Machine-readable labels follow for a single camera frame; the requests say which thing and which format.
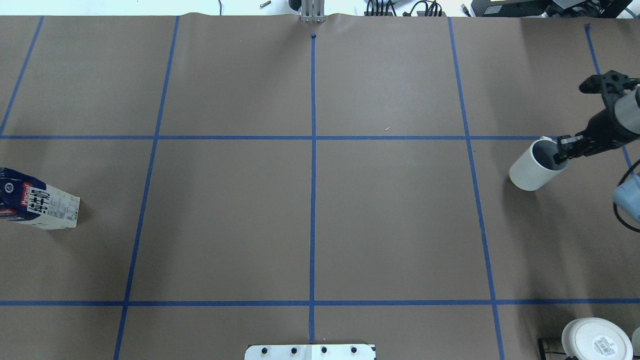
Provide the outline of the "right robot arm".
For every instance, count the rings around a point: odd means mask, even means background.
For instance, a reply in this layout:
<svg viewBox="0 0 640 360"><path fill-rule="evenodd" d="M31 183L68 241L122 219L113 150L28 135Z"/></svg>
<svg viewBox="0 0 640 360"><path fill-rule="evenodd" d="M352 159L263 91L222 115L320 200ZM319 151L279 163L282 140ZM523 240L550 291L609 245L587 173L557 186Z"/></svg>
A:
<svg viewBox="0 0 640 360"><path fill-rule="evenodd" d="M556 164L592 157L614 150L626 150L640 137L639 78L609 70L583 80L579 91L598 94L604 108L592 116L584 130L558 136ZM639 232L639 161L628 165L612 192L612 211L617 221Z"/></svg>

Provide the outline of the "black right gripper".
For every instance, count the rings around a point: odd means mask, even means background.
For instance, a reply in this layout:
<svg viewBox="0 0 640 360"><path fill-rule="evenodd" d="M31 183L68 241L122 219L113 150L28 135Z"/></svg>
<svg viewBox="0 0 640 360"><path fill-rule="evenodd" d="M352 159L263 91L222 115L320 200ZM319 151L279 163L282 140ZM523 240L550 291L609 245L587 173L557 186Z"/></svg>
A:
<svg viewBox="0 0 640 360"><path fill-rule="evenodd" d="M585 130L576 136L557 137L557 152L553 155L557 165L574 157L617 150L640 136L638 77L619 71L594 74L580 84L579 91L601 95L605 108L592 116Z"/></svg>

